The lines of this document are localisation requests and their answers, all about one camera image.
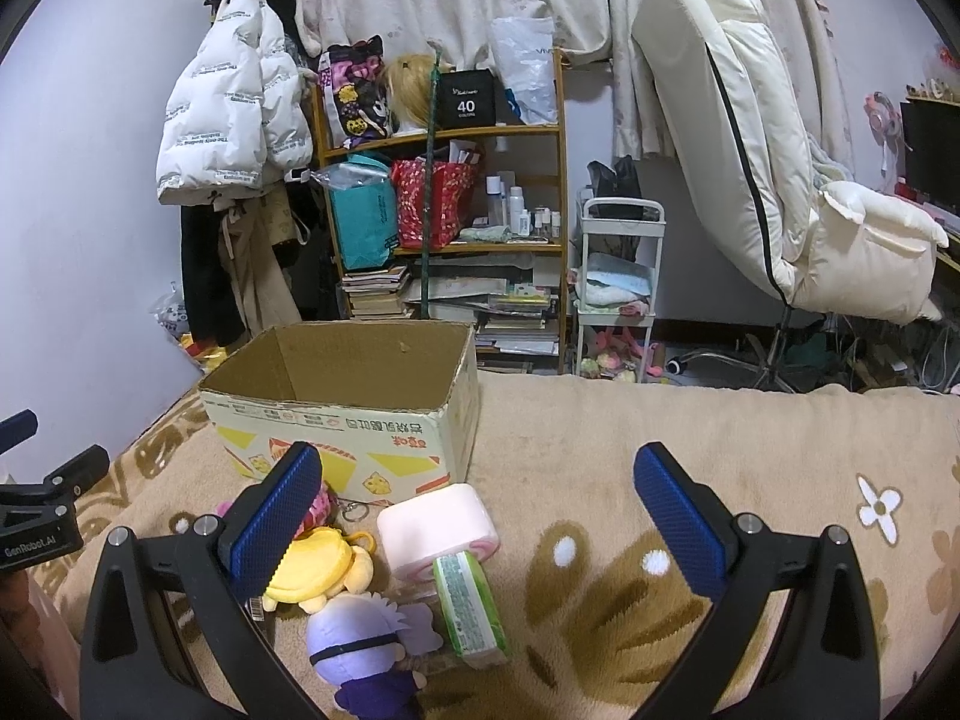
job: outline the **bed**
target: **bed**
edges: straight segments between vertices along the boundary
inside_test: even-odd
[[[571,376],[481,373],[469,482],[503,546],[485,567],[512,657],[498,669],[430,679],[430,720],[493,718],[491,696],[529,720],[629,718],[707,612],[632,490],[632,457],[663,442],[733,512],[775,530],[853,536],[880,644],[885,712],[928,666],[960,611],[960,400],[913,389],[813,394],[636,386]],[[107,531],[176,531],[248,484],[203,405],[186,396],[78,504],[83,552],[37,568],[74,635]],[[348,530],[373,526],[374,512]],[[574,545],[557,565],[554,547]],[[378,563],[371,589],[386,587]],[[725,701],[744,695],[776,630],[768,605]],[[185,605],[181,632],[211,693],[235,703]],[[331,690],[304,651],[305,617],[286,610],[277,653],[331,717]]]

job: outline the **white puffer jacket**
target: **white puffer jacket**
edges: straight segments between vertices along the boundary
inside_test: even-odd
[[[265,194],[313,152],[304,78],[267,0],[222,0],[167,103],[157,197],[203,205]]]

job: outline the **open cardboard box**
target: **open cardboard box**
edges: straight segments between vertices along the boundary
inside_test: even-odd
[[[234,352],[200,398],[241,474],[263,479],[304,440],[342,498],[400,503],[466,478],[476,368],[469,324],[303,322]]]

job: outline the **rolling cart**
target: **rolling cart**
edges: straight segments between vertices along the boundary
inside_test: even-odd
[[[656,211],[656,221],[598,217],[599,209],[608,209],[608,213],[610,213],[610,210],[613,210],[616,206],[634,206],[652,209]],[[576,304],[575,313],[577,317],[577,359],[573,372],[577,376],[580,375],[580,366],[584,357],[584,328],[588,325],[643,328],[646,330],[643,343],[643,361],[640,367],[640,374],[637,375],[637,383],[642,383],[649,362],[650,338],[654,329],[654,320],[656,319],[656,284],[659,282],[659,267],[661,266],[661,253],[664,251],[664,232],[666,231],[664,206],[659,204],[659,202],[642,200],[637,197],[594,197],[594,199],[589,199],[584,203],[580,213],[580,229],[583,235],[580,251],[580,274],[578,276],[580,295],[587,294],[587,255],[589,255],[589,237],[591,235],[619,235],[656,240],[656,259],[654,261],[653,272],[650,276],[650,310],[645,316],[626,317],[623,316],[617,308],[590,306],[581,298],[576,298],[574,301]]]

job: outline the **black box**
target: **black box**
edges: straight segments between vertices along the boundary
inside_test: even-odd
[[[495,124],[493,73],[489,70],[464,70],[440,75],[440,87],[437,90],[439,129],[493,127]]]

